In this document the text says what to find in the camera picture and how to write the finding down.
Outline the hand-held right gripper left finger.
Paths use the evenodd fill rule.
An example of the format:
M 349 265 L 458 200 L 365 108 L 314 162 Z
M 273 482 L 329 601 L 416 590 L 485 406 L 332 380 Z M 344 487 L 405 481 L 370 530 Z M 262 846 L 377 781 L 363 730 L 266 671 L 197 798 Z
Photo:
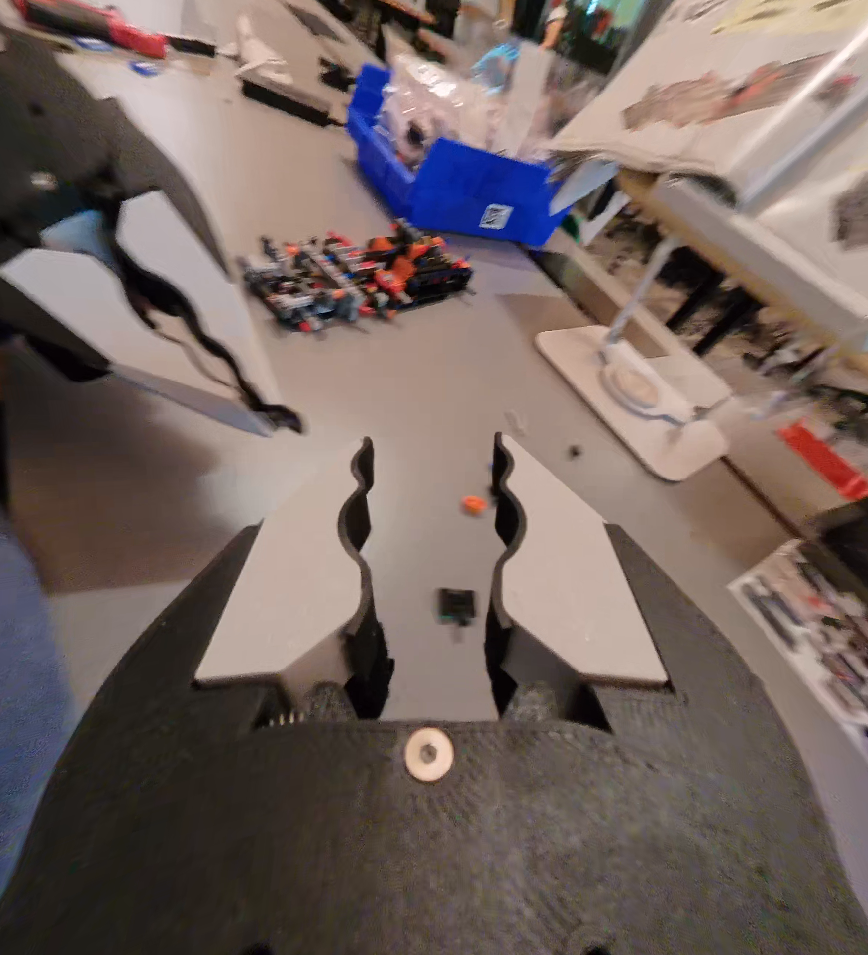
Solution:
M 393 660 L 362 551 L 375 447 L 365 436 L 270 511 L 258 526 L 197 666 L 197 686 L 272 686 L 292 709 L 319 685 L 348 695 L 376 720 Z

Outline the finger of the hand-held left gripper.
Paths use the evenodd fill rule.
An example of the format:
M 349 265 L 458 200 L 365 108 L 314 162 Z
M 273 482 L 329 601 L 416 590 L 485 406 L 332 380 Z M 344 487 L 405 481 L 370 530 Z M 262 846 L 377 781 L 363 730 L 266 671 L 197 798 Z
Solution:
M 162 191 L 124 201 L 115 247 L 127 279 L 157 312 L 182 323 L 201 369 L 225 384 L 262 433 L 304 433 L 287 405 L 244 293 Z
M 0 277 L 99 352 L 114 376 L 227 426 L 273 434 L 263 434 L 228 387 L 201 369 L 194 346 L 182 341 L 182 323 L 168 317 L 167 328 L 149 328 L 122 280 L 98 258 L 34 248 L 0 267 Z

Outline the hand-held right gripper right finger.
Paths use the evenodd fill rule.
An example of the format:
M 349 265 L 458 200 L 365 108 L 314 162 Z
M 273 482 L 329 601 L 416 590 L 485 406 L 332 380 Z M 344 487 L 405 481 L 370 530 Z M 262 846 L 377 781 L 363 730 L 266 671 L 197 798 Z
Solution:
M 503 432 L 491 479 L 503 549 L 484 653 L 499 716 L 531 690 L 550 718 L 603 718 L 600 687 L 669 690 L 607 520 Z

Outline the black green lego piece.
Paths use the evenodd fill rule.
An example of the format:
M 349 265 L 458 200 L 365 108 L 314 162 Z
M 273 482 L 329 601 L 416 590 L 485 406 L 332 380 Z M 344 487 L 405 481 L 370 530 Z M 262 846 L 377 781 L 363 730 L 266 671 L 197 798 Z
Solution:
M 436 594 L 440 626 L 450 630 L 451 640 L 459 644 L 465 631 L 477 617 L 476 594 L 472 590 L 440 588 Z

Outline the lego chassis assembly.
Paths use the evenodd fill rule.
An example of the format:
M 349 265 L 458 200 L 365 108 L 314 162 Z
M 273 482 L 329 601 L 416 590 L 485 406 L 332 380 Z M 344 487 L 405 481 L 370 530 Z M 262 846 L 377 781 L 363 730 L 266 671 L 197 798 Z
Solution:
M 283 245 L 259 240 L 259 255 L 237 257 L 246 291 L 285 330 L 315 335 L 361 319 L 402 312 L 468 293 L 474 271 L 438 234 L 405 219 L 358 245 L 329 232 Z

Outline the lego sticker sheet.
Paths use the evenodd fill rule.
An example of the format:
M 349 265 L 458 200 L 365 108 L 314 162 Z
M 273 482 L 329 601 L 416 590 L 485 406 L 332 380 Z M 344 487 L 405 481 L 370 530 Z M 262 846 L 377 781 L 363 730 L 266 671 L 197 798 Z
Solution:
M 868 609 L 791 539 L 729 585 L 868 764 Z

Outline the red black tool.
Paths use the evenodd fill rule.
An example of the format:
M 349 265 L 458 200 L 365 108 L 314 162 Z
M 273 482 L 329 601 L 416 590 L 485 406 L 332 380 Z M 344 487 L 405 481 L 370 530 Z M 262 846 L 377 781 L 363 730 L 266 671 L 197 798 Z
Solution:
M 24 21 L 37 29 L 71 38 L 103 41 L 154 59 L 167 57 L 166 38 L 129 24 L 110 7 L 77 1 L 13 1 Z

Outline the black rectangular box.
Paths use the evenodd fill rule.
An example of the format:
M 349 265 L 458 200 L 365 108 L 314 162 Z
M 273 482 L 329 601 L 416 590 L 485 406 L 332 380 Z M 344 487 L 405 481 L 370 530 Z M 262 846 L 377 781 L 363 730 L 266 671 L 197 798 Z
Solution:
M 291 115 L 321 128 L 333 123 L 330 107 L 321 102 L 312 103 L 304 98 L 298 99 L 281 89 L 273 89 L 249 78 L 241 78 L 240 86 L 245 98 L 280 113 Z

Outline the white folded object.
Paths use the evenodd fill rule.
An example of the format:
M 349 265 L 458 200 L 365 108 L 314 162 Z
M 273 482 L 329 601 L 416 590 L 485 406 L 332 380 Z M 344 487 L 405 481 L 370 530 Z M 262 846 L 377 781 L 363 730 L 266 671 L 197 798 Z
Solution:
M 235 52 L 239 63 L 235 73 L 238 78 L 262 78 L 282 86 L 294 85 L 284 57 L 261 41 L 246 12 L 236 18 Z

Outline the orange red flat object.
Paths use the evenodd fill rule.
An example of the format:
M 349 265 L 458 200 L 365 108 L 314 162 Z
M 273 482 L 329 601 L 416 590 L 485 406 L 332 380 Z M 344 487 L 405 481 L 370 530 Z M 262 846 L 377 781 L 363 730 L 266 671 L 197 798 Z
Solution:
M 868 478 L 802 420 L 778 428 L 775 434 L 842 499 L 857 502 L 868 498 Z

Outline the blue bin with white label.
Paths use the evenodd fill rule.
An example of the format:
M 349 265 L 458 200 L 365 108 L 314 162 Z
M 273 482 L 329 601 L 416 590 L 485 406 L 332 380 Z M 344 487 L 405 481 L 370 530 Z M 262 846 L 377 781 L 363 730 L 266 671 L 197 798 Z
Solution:
M 361 68 L 347 132 L 363 177 L 398 219 L 436 234 L 542 246 L 567 215 L 550 213 L 554 182 L 542 164 L 507 159 L 440 137 L 415 172 L 376 131 L 391 72 Z

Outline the pile of clear plastic bags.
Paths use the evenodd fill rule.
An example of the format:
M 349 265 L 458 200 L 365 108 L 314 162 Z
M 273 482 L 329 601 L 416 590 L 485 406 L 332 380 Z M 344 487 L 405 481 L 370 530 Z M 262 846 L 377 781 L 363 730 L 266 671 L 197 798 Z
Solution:
M 469 71 L 399 54 L 374 130 L 411 172 L 440 140 L 544 162 L 552 62 L 551 51 L 528 40 L 495 45 Z

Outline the open instruction booklet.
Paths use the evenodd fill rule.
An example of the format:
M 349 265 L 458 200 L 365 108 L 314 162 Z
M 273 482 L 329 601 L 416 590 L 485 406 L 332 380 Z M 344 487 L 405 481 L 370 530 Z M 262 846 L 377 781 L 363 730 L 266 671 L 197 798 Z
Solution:
M 868 1 L 675 2 L 552 147 L 656 174 L 743 276 L 868 321 Z

